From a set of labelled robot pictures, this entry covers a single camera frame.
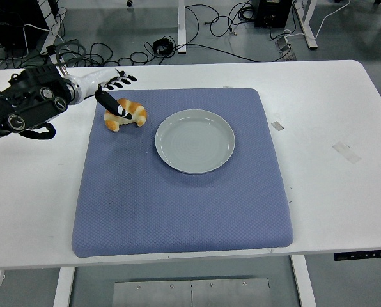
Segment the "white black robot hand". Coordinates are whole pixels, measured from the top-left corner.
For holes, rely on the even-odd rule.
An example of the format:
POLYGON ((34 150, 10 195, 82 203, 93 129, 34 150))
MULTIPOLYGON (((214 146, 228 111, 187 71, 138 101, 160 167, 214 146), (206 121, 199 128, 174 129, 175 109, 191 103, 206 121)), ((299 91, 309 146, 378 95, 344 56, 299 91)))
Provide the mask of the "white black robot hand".
POLYGON ((74 98, 71 104, 79 104, 83 100, 94 96, 95 100, 111 114, 125 119, 132 119, 132 115, 120 103, 104 90, 122 88, 123 84, 130 85, 135 77, 126 76, 124 71, 115 68, 105 68, 83 77, 72 77, 71 84, 74 98))

